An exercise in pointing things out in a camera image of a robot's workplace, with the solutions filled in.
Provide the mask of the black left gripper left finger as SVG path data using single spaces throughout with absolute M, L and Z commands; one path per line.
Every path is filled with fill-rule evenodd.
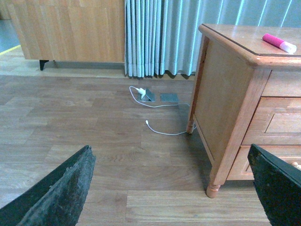
M 2 226 L 74 226 L 90 188 L 96 157 L 84 146 L 0 209 Z

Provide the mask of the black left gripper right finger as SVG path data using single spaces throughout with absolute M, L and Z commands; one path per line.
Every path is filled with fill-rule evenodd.
M 256 144 L 251 144 L 248 161 L 254 187 L 273 226 L 301 224 L 301 170 Z

